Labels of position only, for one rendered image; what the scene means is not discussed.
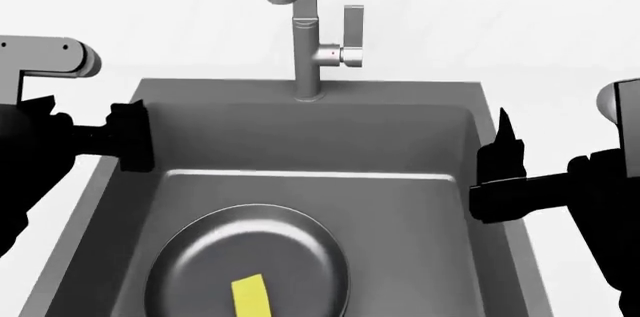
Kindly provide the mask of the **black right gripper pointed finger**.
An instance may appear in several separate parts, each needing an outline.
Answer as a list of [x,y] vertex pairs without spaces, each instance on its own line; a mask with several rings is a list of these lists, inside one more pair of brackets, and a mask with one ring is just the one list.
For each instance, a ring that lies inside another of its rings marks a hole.
[[499,124],[494,140],[496,179],[524,178],[524,142],[517,139],[505,109],[499,113]]

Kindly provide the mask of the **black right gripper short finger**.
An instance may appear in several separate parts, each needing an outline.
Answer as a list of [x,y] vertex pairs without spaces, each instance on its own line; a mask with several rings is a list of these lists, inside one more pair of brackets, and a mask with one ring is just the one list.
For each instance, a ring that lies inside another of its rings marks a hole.
[[477,184],[484,184],[492,181],[495,175],[494,157],[495,157],[494,144],[490,143],[479,148],[476,154],[476,181]]

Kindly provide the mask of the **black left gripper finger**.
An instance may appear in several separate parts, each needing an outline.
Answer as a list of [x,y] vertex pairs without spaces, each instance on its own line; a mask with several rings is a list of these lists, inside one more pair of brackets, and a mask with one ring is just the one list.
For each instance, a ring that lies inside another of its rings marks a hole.
[[142,115],[147,113],[143,100],[131,103],[113,103],[110,109],[111,113],[115,115]]

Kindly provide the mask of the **grey kitchen sink basin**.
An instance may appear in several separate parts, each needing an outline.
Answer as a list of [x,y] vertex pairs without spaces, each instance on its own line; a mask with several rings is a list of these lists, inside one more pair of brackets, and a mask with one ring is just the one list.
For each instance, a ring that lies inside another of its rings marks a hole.
[[155,259],[237,205],[312,217],[346,255],[344,317],[553,317],[522,222],[468,211],[495,137],[475,82],[144,79],[155,168],[99,161],[17,317],[147,317]]

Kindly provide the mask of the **dark grey round pan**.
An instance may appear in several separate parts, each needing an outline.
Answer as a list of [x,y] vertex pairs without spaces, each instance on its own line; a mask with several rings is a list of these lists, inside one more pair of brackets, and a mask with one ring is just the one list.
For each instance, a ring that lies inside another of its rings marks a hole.
[[235,317],[231,283],[261,274],[272,317],[344,317],[345,253],[307,214],[277,205],[223,208],[181,229],[150,270],[147,317]]

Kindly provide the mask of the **yellow rectangular sponge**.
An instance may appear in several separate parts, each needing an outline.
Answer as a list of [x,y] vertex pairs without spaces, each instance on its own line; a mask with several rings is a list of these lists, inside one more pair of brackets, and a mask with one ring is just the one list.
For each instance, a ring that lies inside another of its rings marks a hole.
[[268,291],[261,274],[231,283],[235,317],[272,317]]

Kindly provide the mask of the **grey metal faucet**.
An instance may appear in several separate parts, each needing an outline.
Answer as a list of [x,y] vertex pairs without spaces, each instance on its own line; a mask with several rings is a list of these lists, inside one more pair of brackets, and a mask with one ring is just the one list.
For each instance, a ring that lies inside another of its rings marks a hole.
[[274,5],[291,4],[294,49],[295,98],[303,102],[318,100],[320,65],[315,60],[319,49],[317,0],[267,0]]

